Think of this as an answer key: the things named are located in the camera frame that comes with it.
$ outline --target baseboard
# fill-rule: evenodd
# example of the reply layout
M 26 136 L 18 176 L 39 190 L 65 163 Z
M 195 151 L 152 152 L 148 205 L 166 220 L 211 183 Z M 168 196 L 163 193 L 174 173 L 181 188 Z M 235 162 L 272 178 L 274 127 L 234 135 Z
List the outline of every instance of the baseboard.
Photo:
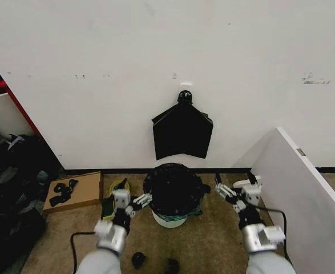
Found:
M 246 174 L 250 167 L 237 168 L 191 168 L 194 173 L 226 173 L 226 174 Z M 335 167 L 316 167 L 320 173 L 335 173 Z M 79 175 L 95 171 L 101 171 L 102 174 L 146 174 L 152 168 L 102 168 L 102 169 L 88 169 L 88 170 L 65 170 L 67 175 Z
M 230 174 L 246 174 L 251 168 L 190 168 L 194 173 L 230 173 Z M 64 170 L 67 175 L 79 175 L 101 171 L 102 174 L 146 174 L 152 168 L 103 168 L 103 169 L 89 169 L 89 170 Z
M 316 167 L 320 173 L 335 173 L 335 167 Z

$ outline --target robotic arm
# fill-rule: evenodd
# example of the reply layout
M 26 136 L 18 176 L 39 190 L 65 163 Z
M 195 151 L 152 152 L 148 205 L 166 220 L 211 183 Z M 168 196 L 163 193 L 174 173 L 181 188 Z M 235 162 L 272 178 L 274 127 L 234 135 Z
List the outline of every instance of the robotic arm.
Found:
M 253 174 L 248 182 L 236 183 L 239 188 L 230 189 L 223 185 L 216 174 L 215 190 L 238 213 L 239 228 L 249 256 L 246 274 L 296 274 L 292 265 L 275 254 L 277 245 L 285 241 L 285 235 L 278 225 L 267 227 L 257 211 L 261 195 L 261 185 Z
M 95 234 L 99 238 L 97 250 L 89 253 L 81 262 L 77 274 L 120 274 L 120 261 L 130 221 L 136 211 L 146 207 L 152 201 L 151 194 L 143 194 L 131 201 L 129 190 L 113 192 L 116 212 L 112 221 L 99 220 Z

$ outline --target cardboard box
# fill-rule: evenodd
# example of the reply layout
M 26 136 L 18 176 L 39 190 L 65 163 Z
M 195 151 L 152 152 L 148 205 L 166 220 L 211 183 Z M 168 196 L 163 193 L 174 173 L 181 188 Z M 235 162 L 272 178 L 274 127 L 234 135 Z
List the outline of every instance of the cardboard box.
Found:
M 68 181 L 70 181 L 70 179 L 78 180 L 71 194 L 71 199 L 65 203 L 59 203 L 55 207 L 51 207 L 49 199 L 60 195 L 60 193 L 54 192 L 54 187 L 58 183 L 64 183 L 66 186 L 68 186 Z M 78 207 L 85 207 L 87 205 L 89 206 L 92 204 L 98 204 L 100 203 L 101 199 L 103 199 L 103 182 L 101 172 L 72 176 L 51 182 L 43 211 L 50 213 Z

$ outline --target white container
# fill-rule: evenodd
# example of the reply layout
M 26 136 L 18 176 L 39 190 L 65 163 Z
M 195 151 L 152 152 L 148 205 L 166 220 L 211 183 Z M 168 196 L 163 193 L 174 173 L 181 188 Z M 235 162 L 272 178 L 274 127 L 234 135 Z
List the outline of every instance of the white container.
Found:
M 8 93 L 0 94 L 0 135 L 10 139 L 10 134 L 34 135 L 24 116 Z
M 180 225 L 182 225 L 183 223 L 185 223 L 186 219 L 181 219 L 181 220 L 177 220 L 177 221 L 165 221 L 163 219 L 161 219 L 160 217 L 158 217 L 157 214 L 155 214 L 153 211 L 152 211 L 152 214 L 156 220 L 156 222 L 159 224 L 159 225 L 162 225 L 163 227 L 167 227 L 167 228 L 175 228 L 175 227 L 179 227 Z

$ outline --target white bucket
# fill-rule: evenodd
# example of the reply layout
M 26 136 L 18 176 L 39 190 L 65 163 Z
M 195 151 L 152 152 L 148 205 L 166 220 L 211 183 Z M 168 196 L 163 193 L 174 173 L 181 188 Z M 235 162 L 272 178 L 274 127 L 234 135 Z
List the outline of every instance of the white bucket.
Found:
M 177 220 L 177 221 L 165 221 L 163 219 L 161 219 L 160 217 L 158 217 L 157 214 L 155 214 L 153 211 L 152 211 L 152 214 L 156 220 L 156 222 L 159 224 L 159 225 L 162 225 L 163 227 L 167 227 L 167 228 L 175 228 L 175 227 L 179 227 L 180 225 L 182 225 L 183 223 L 185 223 L 186 219 L 181 219 L 181 220 Z

